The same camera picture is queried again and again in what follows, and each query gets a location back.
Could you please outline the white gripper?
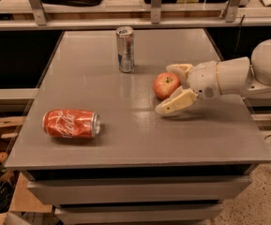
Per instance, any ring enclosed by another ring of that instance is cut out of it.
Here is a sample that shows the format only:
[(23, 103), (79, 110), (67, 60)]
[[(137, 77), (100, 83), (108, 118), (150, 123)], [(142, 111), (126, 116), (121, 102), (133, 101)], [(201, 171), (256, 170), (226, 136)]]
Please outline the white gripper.
[(181, 111), (192, 106), (197, 98), (218, 98), (220, 92), (217, 64), (216, 61), (210, 61), (197, 66), (192, 64), (168, 65), (166, 70), (176, 75), (188, 89), (179, 86), (168, 98), (156, 106), (156, 113), (169, 114)]

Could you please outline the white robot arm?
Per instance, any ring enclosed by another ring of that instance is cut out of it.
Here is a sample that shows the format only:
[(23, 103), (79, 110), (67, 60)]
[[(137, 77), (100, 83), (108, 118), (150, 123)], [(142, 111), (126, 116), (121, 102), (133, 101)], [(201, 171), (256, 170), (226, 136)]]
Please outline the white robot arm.
[(244, 98), (271, 98), (271, 39), (258, 44), (251, 57), (227, 61), (172, 64), (167, 70), (184, 85), (156, 106), (156, 113), (176, 113), (198, 99), (237, 94)]

